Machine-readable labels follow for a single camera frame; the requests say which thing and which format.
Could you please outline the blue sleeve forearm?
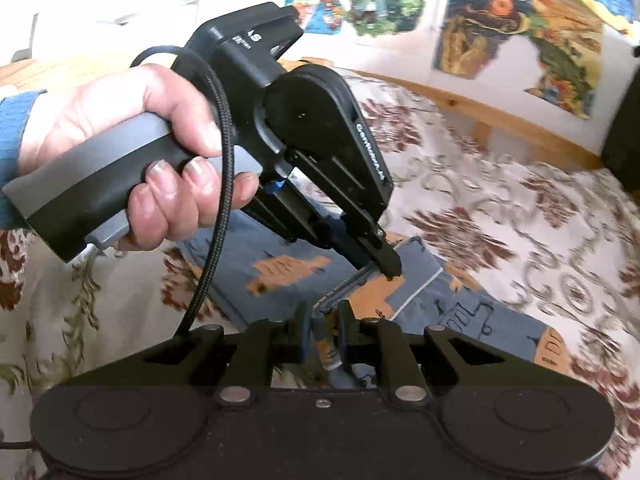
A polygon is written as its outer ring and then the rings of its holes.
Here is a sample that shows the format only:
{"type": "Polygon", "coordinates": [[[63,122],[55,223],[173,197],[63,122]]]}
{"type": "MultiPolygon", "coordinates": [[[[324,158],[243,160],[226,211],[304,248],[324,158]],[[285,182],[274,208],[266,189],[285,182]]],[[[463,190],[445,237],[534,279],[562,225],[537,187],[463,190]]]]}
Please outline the blue sleeve forearm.
{"type": "MultiPolygon", "coordinates": [[[[18,159],[29,115],[42,91],[7,96],[1,101],[0,184],[7,185],[18,176],[18,159]]],[[[2,231],[23,229],[26,222],[15,206],[1,193],[0,224],[2,231]]]]}

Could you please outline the person left hand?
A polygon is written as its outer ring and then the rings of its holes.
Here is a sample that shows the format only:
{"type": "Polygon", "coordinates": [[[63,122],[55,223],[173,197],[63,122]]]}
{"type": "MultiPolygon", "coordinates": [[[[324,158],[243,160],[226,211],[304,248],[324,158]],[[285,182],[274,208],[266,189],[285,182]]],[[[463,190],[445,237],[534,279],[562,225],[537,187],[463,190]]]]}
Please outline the person left hand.
{"type": "Polygon", "coordinates": [[[153,162],[129,195],[129,234],[118,249],[152,250],[186,240],[217,217],[221,180],[210,159],[220,155],[220,131],[205,96],[168,68],[146,64],[73,91],[40,94],[29,115],[18,172],[29,174],[92,136],[143,112],[170,121],[194,159],[176,171],[153,162]]]}

